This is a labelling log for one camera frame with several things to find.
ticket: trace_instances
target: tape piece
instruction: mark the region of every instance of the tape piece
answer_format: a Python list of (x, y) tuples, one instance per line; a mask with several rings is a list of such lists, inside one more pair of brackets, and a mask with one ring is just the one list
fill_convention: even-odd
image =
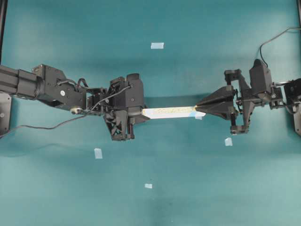
[(227, 139), (225, 139), (225, 145), (226, 146), (233, 146), (232, 138), (228, 137)]
[(152, 184), (145, 184), (144, 187), (145, 187), (145, 188), (152, 189)]
[(164, 48), (164, 42), (152, 42), (150, 45), (151, 49), (163, 49)]
[(94, 153), (96, 159), (103, 159), (103, 152), (100, 148), (95, 148)]
[(206, 113), (196, 111), (194, 106), (145, 108), (142, 110), (142, 114), (150, 119), (204, 117), (206, 115)]

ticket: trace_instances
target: teal background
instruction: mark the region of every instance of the teal background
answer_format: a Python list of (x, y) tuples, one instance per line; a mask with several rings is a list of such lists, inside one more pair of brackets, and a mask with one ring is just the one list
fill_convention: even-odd
[[(225, 85), (224, 70), (249, 82), (259, 45), (288, 26), (299, 26), (295, 0), (10, 0), (2, 64), (47, 64), (93, 87), (137, 72), (148, 107), (194, 105)], [(274, 81), (300, 77), (298, 32), (263, 54)], [(14, 99), (11, 126), (71, 117)], [(256, 108), (251, 120), (232, 147), (229, 122), (210, 115), (148, 121), (126, 142), (99, 117), (20, 129), (0, 141), (0, 224), (300, 225), (301, 138), (284, 109)]]

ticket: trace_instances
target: black cable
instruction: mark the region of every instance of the black cable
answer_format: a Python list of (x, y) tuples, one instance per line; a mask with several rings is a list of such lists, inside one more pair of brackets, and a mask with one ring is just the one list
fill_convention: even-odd
[(271, 39), (265, 41), (264, 43), (262, 43), (262, 44), (260, 45), (260, 47), (259, 47), (260, 57), (261, 57), (262, 61), (266, 64), (267, 67), (268, 67), (268, 64), (267, 64), (267, 62), (265, 62), (265, 60), (263, 59), (262, 52), (261, 52), (261, 49), (262, 49), (263, 45), (265, 45), (265, 44), (267, 44), (267, 43), (269, 43), (269, 42), (275, 40), (276, 38), (278, 38), (279, 36), (283, 35), (284, 33), (286, 33), (286, 32), (289, 31), (289, 30), (301, 30), (301, 27), (288, 27), (288, 28), (286, 28), (283, 32), (279, 33), (279, 34), (276, 35), (275, 37), (273, 37), (273, 38), (271, 38)]
[(65, 83), (71, 83), (74, 85), (74, 88), (78, 91), (79, 90), (79, 87), (82, 88), (82, 89), (85, 89), (85, 90), (98, 90), (99, 88), (90, 88), (88, 85), (87, 85), (87, 82), (85, 79), (81, 78), (79, 79), (78, 82), (75, 82), (74, 80), (72, 79), (65, 79), (65, 80), (62, 80), (62, 81), (58, 81), (57, 82), (57, 86), (60, 86), (62, 84), (65, 84)]
[(49, 128), (48, 128), (48, 127), (36, 127), (36, 126), (21, 125), (21, 126), (17, 126), (17, 127), (15, 127), (15, 128), (13, 128), (13, 129), (10, 129), (6, 134), (1, 135), (0, 138), (3, 138), (4, 136), (6, 136), (6, 135), (10, 134), (11, 132), (15, 131), (16, 129), (20, 129), (20, 128), (47, 129), (47, 130), (51, 130), (51, 129), (56, 129), (56, 128), (60, 127), (60, 126), (63, 126), (63, 125), (65, 125), (65, 124), (67, 124), (67, 123), (69, 123), (69, 122), (71, 122), (71, 121), (74, 121), (74, 120), (77, 120), (77, 119), (85, 118), (87, 115), (91, 114), (92, 111), (93, 111), (93, 110), (94, 110), (94, 109), (95, 109), (102, 101), (105, 101), (106, 99), (110, 99), (111, 97), (114, 97), (114, 96), (116, 96), (116, 95), (122, 93), (124, 90), (126, 90), (126, 89), (128, 89), (128, 88), (131, 88), (131, 87), (130, 87), (130, 86), (124, 87), (124, 88), (123, 88), (122, 90), (120, 90), (119, 92), (114, 93), (114, 94), (112, 94), (112, 95), (110, 95), (110, 96), (108, 96), (108, 97), (106, 97), (106, 98), (104, 98), (104, 99), (101, 99), (101, 100), (98, 101), (98, 102), (91, 108), (91, 110), (88, 111), (86, 114), (84, 114), (84, 115), (82, 115), (82, 116), (79, 116), (79, 117), (76, 117), (76, 118), (73, 118), (73, 119), (69, 119), (69, 120), (63, 121), (63, 122), (57, 124), (57, 125), (54, 126), (54, 127), (49, 127)]

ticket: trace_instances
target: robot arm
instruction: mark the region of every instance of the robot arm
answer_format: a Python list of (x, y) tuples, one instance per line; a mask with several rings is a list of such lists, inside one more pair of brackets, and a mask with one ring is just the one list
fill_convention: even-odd
[[(286, 107), (294, 114), (295, 131), (301, 135), (301, 117), (299, 103), (301, 100), (301, 79), (284, 83), (272, 82), (270, 70), (266, 64), (256, 59), (250, 69), (251, 87), (246, 83), (245, 78), (238, 70), (225, 71), (227, 86), (224, 86), (211, 95), (205, 97), (196, 104), (196, 110), (213, 114), (231, 121), (231, 134), (243, 134), (249, 131), (250, 117), (255, 107), (269, 104), (270, 109)], [(238, 91), (234, 90), (231, 83), (238, 81)], [(284, 86), (287, 103), (283, 101), (280, 86)], [(234, 97), (238, 110), (234, 107)], [(243, 115), (243, 125), (236, 125), (238, 113)]]
[(139, 74), (114, 79), (109, 89), (104, 89), (89, 88), (84, 79), (76, 83), (67, 79), (61, 70), (47, 65), (34, 67), (31, 73), (0, 65), (0, 92), (39, 100), (73, 114), (104, 115), (112, 140), (134, 139), (133, 125), (149, 119), (142, 115), (145, 104)]

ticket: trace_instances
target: paper strip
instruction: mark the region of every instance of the paper strip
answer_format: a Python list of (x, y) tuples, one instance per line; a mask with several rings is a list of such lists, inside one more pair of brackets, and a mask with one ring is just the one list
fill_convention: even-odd
[(185, 118), (185, 117), (203, 117), (206, 113), (196, 111), (195, 107), (163, 107), (163, 108), (146, 108), (142, 114), (150, 119), (168, 119), (168, 118)]

